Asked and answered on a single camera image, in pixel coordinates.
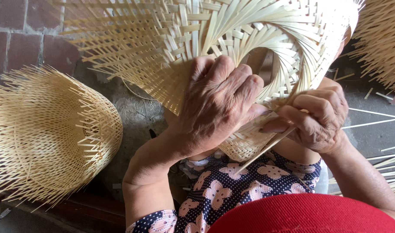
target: bamboo basket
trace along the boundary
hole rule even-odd
[[[359,41],[349,55],[364,62],[361,77],[395,92],[395,0],[366,0],[354,38]]]
[[[55,205],[117,153],[122,123],[107,98],[52,68],[23,68],[0,85],[0,193]]]
[[[238,65],[255,48],[273,51],[272,82],[256,99],[272,109],[317,88],[345,32],[354,31],[361,2],[79,0],[55,5],[74,15],[63,22],[62,35],[76,38],[70,42],[86,53],[83,61],[110,79],[121,77],[141,87],[179,114],[196,56],[225,54]],[[273,116],[247,123],[219,147],[239,162],[256,156],[274,136],[259,133]]]

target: floral blouse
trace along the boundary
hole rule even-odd
[[[205,233],[228,210],[264,197],[314,192],[319,162],[303,165],[271,151],[236,174],[241,164],[221,151],[201,160],[183,160],[180,168],[193,189],[179,212],[161,210],[130,225],[126,233]]]

